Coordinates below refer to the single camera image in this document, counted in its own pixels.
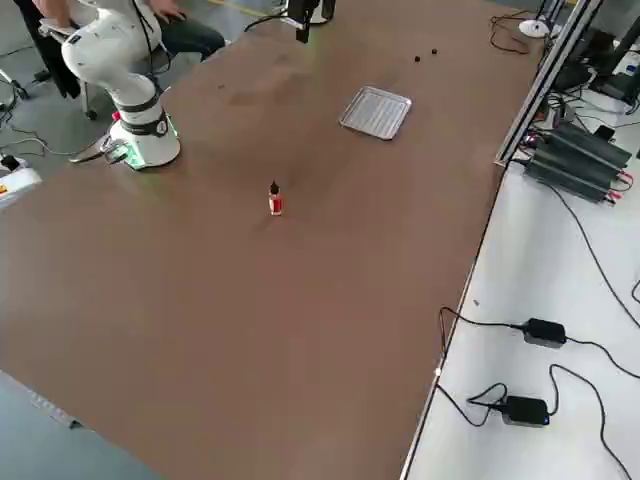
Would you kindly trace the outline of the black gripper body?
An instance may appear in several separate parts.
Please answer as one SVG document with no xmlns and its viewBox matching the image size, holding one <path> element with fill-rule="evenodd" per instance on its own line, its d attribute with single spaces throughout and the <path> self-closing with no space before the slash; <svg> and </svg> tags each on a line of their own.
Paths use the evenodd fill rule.
<svg viewBox="0 0 640 480">
<path fill-rule="evenodd" d="M 319 0 L 289 0 L 288 17 L 300 25 L 308 24 L 318 5 Z"/>
</svg>

